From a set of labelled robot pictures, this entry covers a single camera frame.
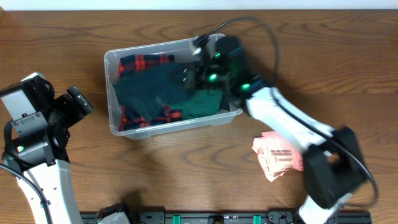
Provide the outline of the dark green garment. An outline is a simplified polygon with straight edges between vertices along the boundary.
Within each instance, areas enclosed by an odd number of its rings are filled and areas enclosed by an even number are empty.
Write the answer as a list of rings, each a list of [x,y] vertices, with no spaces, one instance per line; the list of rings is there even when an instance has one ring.
[[[171,104],[170,109],[179,110],[182,119],[211,116],[219,112],[222,98],[221,90],[195,90],[187,101]]]

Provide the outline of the dark navy garment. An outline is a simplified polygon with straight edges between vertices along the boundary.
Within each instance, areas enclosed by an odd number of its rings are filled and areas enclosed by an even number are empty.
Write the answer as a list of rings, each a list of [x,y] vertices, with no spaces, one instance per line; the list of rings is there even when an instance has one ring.
[[[122,77],[113,88],[120,105],[152,121],[166,105],[191,98],[193,91],[184,86],[184,78],[180,64],[168,63]]]

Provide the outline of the clear plastic storage bin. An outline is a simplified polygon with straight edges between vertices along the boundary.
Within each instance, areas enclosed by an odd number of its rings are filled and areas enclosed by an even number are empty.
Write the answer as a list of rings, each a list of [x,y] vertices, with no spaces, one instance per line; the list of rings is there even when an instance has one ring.
[[[174,55],[177,63],[197,62],[198,57],[192,55],[190,51],[191,39],[174,40],[159,44],[142,45],[137,47],[109,50],[104,55],[104,70],[106,80],[106,90],[108,99],[109,128],[116,136],[124,136],[128,139],[144,139],[151,136],[183,131],[202,126],[216,126],[232,122],[234,117],[240,115],[243,110],[234,105],[230,105],[228,110],[220,110],[212,116],[177,121],[168,124],[150,126],[146,128],[130,129],[120,131],[119,127],[122,120],[122,106],[116,98],[113,83],[118,80],[118,65],[122,57],[133,54],[144,55]]]

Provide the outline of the red plaid flannel shirt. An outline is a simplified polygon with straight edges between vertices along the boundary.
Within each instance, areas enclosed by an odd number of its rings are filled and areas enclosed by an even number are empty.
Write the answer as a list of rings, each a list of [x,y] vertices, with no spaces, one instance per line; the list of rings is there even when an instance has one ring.
[[[174,55],[129,55],[119,61],[118,78],[128,77],[142,70],[165,64],[174,63]],[[152,121],[147,121],[127,106],[121,105],[122,115],[119,131],[145,128],[160,124],[181,121],[183,113],[181,109],[171,109],[169,105],[164,106],[160,114]]]

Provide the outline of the pink printed t-shirt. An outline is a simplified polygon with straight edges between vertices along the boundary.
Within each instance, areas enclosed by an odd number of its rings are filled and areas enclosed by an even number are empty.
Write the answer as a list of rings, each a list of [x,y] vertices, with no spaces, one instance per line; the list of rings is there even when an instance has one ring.
[[[275,131],[263,132],[262,136],[254,138],[252,149],[270,182],[289,170],[303,171],[301,154]]]

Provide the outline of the black garment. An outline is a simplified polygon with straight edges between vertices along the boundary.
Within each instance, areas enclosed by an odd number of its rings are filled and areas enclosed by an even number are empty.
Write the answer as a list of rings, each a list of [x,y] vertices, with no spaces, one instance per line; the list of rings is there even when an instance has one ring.
[[[231,103],[231,97],[228,94],[223,93],[220,103],[220,110],[230,111],[231,110],[230,103]]]

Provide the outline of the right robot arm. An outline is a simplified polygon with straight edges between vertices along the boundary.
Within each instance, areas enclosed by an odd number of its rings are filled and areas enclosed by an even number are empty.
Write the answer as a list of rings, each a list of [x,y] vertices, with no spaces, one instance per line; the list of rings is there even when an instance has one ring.
[[[354,132],[347,127],[335,130],[286,100],[272,81],[251,71],[236,36],[219,38],[214,54],[208,50],[209,35],[188,43],[198,61],[187,70],[185,86],[221,88],[298,150],[308,193],[298,217],[302,223],[327,222],[370,178]]]

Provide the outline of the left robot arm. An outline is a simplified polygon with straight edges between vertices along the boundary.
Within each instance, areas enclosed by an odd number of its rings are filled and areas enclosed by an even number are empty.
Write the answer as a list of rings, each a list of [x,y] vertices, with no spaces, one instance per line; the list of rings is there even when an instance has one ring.
[[[36,223],[132,223],[126,205],[82,214],[67,154],[69,128],[93,111],[76,86],[59,97],[41,73],[1,90],[12,119],[4,127],[1,167],[16,177]]]

